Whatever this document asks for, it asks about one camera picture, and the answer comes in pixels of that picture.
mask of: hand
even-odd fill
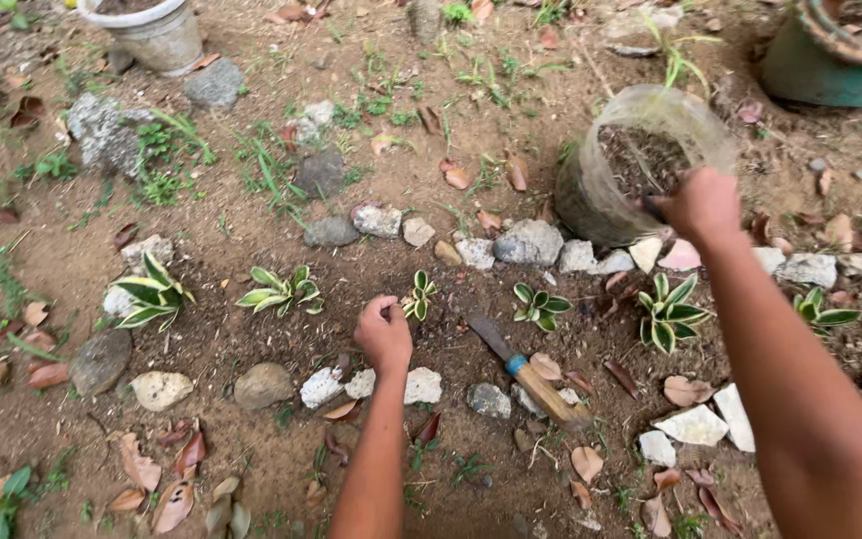
[[[653,202],[701,253],[742,237],[736,178],[712,168],[688,170],[672,197],[655,197]]]
[[[387,318],[381,314],[385,310]],[[380,295],[365,307],[354,329],[354,341],[368,354],[378,377],[398,373],[407,376],[411,330],[404,319],[404,310],[393,295]]]

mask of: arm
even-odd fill
[[[862,398],[760,267],[740,230],[736,180],[688,172],[658,202],[711,288],[764,491],[786,537],[862,537]]]
[[[388,318],[381,315],[388,309]],[[404,499],[404,386],[411,361],[411,333],[394,296],[379,296],[365,307],[354,330],[375,368],[375,391],[364,429],[354,448],[328,536],[401,536]]]

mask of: soil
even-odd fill
[[[127,15],[151,9],[161,3],[161,0],[102,0],[95,12],[99,15]]]
[[[598,143],[618,190],[629,201],[667,193],[677,182],[677,173],[690,167],[684,149],[664,134],[607,125],[598,131]]]
[[[106,442],[106,436],[135,432],[143,442],[143,452],[168,466],[176,448],[161,449],[154,437],[187,417],[201,420],[209,454],[199,466],[195,506],[188,520],[168,537],[200,537],[211,490],[233,474],[242,477],[242,502],[250,509],[253,522],[262,526],[250,537],[285,537],[284,527],[263,524],[262,517],[273,523],[275,515],[287,521],[287,527],[301,522],[308,537],[322,531],[346,470],[339,467],[337,458],[326,458],[321,476],[328,496],[310,509],[305,491],[315,451],[326,431],[353,449],[368,403],[357,419],[332,425],[321,415],[343,404],[343,396],[315,411],[294,401],[290,420],[280,427],[276,416],[283,417],[284,403],[265,410],[243,410],[233,401],[231,384],[262,361],[281,363],[300,384],[321,365],[333,365],[341,351],[353,355],[355,369],[365,368],[353,342],[357,314],[376,294],[409,293],[414,272],[420,269],[428,271],[438,293],[431,298],[425,321],[411,322],[415,339],[412,366],[440,373],[444,394],[433,407],[441,411],[438,448],[425,456],[418,471],[410,467],[412,451],[402,463],[405,481],[413,487],[409,491],[413,507],[405,513],[405,536],[515,537],[511,524],[515,514],[524,515],[531,525],[542,523],[552,537],[591,535],[575,522],[577,505],[560,482],[561,475],[570,470],[571,450],[582,445],[597,447],[605,459],[604,470],[590,485],[594,518],[602,526],[595,536],[633,536],[631,530],[640,524],[642,501],[655,493],[652,475],[661,470],[636,459],[637,436],[650,429],[651,421],[675,410],[661,394],[667,376],[683,374],[715,386],[728,381],[730,369],[715,326],[703,324],[699,338],[682,344],[673,356],[660,355],[638,342],[642,311],[632,300],[620,300],[617,309],[611,310],[614,299],[625,291],[652,288],[650,277],[640,271],[630,272],[611,291],[605,291],[604,277],[561,275],[550,269],[557,282],[553,286],[545,280],[545,269],[503,264],[490,271],[449,268],[432,255],[435,241],[459,228],[454,214],[442,204],[468,217],[478,208],[513,219],[533,218],[541,212],[554,191],[562,143],[581,141],[606,100],[605,87],[590,68],[585,51],[615,91],[629,84],[664,80],[664,58],[623,58],[597,45],[602,41],[601,26],[612,17],[609,6],[589,7],[583,18],[562,21],[560,47],[540,51],[532,48],[538,36],[533,25],[535,10],[505,2],[480,28],[449,30],[444,35],[447,57],[444,50],[442,55],[434,55],[434,46],[413,42],[403,7],[394,3],[335,2],[329,7],[329,19],[310,26],[279,26],[262,20],[270,9],[280,7],[278,3],[194,2],[199,23],[209,34],[207,52],[222,52],[242,68],[249,88],[231,109],[203,111],[183,97],[181,79],[159,77],[140,66],[127,71],[121,80],[92,75],[103,49],[112,44],[109,35],[89,26],[73,11],[55,12],[52,2],[22,4],[23,9],[40,16],[31,31],[13,30],[0,18],[0,202],[13,200],[20,216],[18,224],[0,224],[0,249],[6,248],[9,274],[29,290],[29,298],[55,301],[43,328],[55,335],[66,326],[69,331],[66,344],[55,353],[72,358],[102,326],[102,295],[125,269],[112,238],[129,223],[141,226],[139,240],[157,233],[175,241],[170,272],[195,294],[198,306],[182,312],[166,333],[156,333],[157,324],[132,331],[134,350],[124,381],[160,369],[181,372],[196,383],[188,398],[164,412],[141,408],[126,390],[77,399],[68,384],[62,384],[36,394],[27,386],[29,359],[8,354],[11,382],[0,388],[0,478],[26,464],[34,465],[39,476],[45,477],[65,448],[77,448],[68,460],[68,487],[20,509],[17,537],[144,536],[151,514],[145,506],[137,515],[111,515],[105,510],[129,483],[119,448]],[[366,15],[356,16],[360,7]],[[773,235],[790,240],[799,251],[826,247],[819,239],[822,227],[800,226],[777,216],[803,212],[831,217],[846,212],[862,229],[862,181],[850,178],[854,171],[862,171],[862,109],[791,111],[774,106],[760,92],[748,57],[755,45],[782,24],[780,7],[710,0],[701,9],[712,10],[721,19],[719,35],[725,43],[688,43],[685,54],[710,80],[724,75],[735,80],[730,89],[734,104],[745,98],[765,104],[761,126],[745,126],[725,115],[739,148],[734,172],[746,217],[758,211],[774,216]],[[702,15],[692,12],[677,32],[698,34],[703,22]],[[368,73],[362,58],[366,43],[377,46],[384,55],[384,71],[376,68]],[[55,61],[55,54],[60,54],[61,61]],[[501,75],[497,67],[504,55],[513,55],[528,67],[556,62],[573,70],[545,70],[541,77],[517,78],[517,87],[505,94],[515,96],[505,109],[488,102],[486,94],[481,98],[476,86],[454,80],[461,71],[473,71],[472,59],[477,55],[493,62],[497,80],[505,85],[511,84],[511,78]],[[325,69],[315,66],[321,58],[329,60]],[[387,79],[399,65],[402,72],[416,66],[419,73],[395,89],[391,111],[414,109],[412,88],[417,87],[416,81],[423,82],[418,103],[433,106],[443,120],[446,113],[450,155],[476,177],[482,153],[498,156],[509,150],[528,164],[528,190],[516,192],[502,178],[489,189],[467,196],[441,177],[438,164],[447,150],[442,137],[427,135],[419,124],[385,125],[387,113],[365,114],[362,127],[332,129],[326,138],[340,137],[347,150],[347,167],[368,172],[362,181],[346,186],[327,201],[300,204],[307,212],[300,219],[346,215],[361,202],[377,201],[408,208],[409,216],[423,217],[437,229],[437,235],[418,250],[402,240],[377,238],[340,249],[309,249],[302,243],[303,228],[298,222],[269,211],[269,192],[244,188],[244,164],[235,157],[240,150],[235,135],[254,135],[258,121],[267,121],[271,132],[277,132],[289,120],[284,113],[293,105],[301,110],[305,104],[333,99],[351,106],[359,90],[367,87],[360,79],[367,84]],[[9,80],[14,79],[6,77],[20,81],[29,77],[31,83],[23,89],[21,82],[13,85]],[[185,170],[195,177],[195,185],[179,191],[174,205],[163,206],[145,200],[134,184],[105,178],[98,170],[84,170],[69,181],[36,178],[23,183],[15,179],[12,173],[17,166],[30,165],[65,148],[56,139],[63,129],[54,118],[74,103],[72,90],[78,86],[115,97],[123,107],[155,106],[188,115],[216,151],[217,162],[211,166],[189,163]],[[680,86],[695,95],[702,91],[696,80]],[[372,97],[369,90],[364,91]],[[42,97],[47,112],[36,130],[8,129],[9,113],[25,94]],[[414,150],[401,145],[373,155],[369,141],[382,129],[411,141]],[[69,159],[80,162],[77,143],[65,152]],[[832,188],[823,198],[815,193],[807,168],[816,156],[824,158],[834,171]],[[473,235],[485,234],[473,219],[469,225]],[[297,310],[278,318],[274,312],[252,314],[233,305],[252,287],[239,279],[251,266],[286,273],[298,263],[311,265],[326,300],[321,314]],[[672,274],[671,285],[683,277]],[[517,282],[568,297],[577,307],[558,316],[557,332],[550,335],[534,324],[514,323],[511,287]],[[855,296],[855,306],[862,309],[862,281],[841,286]],[[0,290],[0,315],[4,314],[4,300]],[[705,275],[701,275],[694,301],[712,309]],[[515,405],[509,420],[498,420],[475,413],[464,402],[472,384],[490,382],[507,391],[511,380],[481,339],[461,323],[463,309],[485,312],[497,320],[512,348],[528,354],[545,352],[565,371],[580,372],[593,391],[587,394],[570,387],[586,397],[588,408],[600,419],[595,426],[579,435],[543,438],[541,447],[548,455],[540,450],[517,452],[512,432],[533,419],[530,413]],[[835,330],[828,348],[846,374],[862,380],[862,320]],[[0,351],[10,352],[1,337]],[[632,400],[606,370],[608,360],[620,361],[639,383],[639,400]],[[413,433],[428,414],[425,408],[407,407],[402,434]],[[741,521],[745,536],[778,535],[753,455],[741,453],[727,440],[713,448],[677,445],[678,467],[714,471],[718,500]],[[480,454],[478,462],[493,467],[452,487],[461,468],[455,457],[474,454]],[[159,493],[170,473],[163,476]],[[485,475],[491,476],[490,488],[484,487]],[[632,489],[626,508],[615,496],[624,488]],[[666,497],[671,519],[704,514],[692,483],[676,486],[674,493]],[[679,505],[669,501],[673,499]],[[94,509],[92,518],[83,522],[80,512],[86,501]],[[732,537],[710,521],[704,522],[703,529],[710,539]]]

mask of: green pot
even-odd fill
[[[862,40],[831,19],[823,0],[795,0],[788,10],[760,66],[763,91],[805,103],[862,106]]]

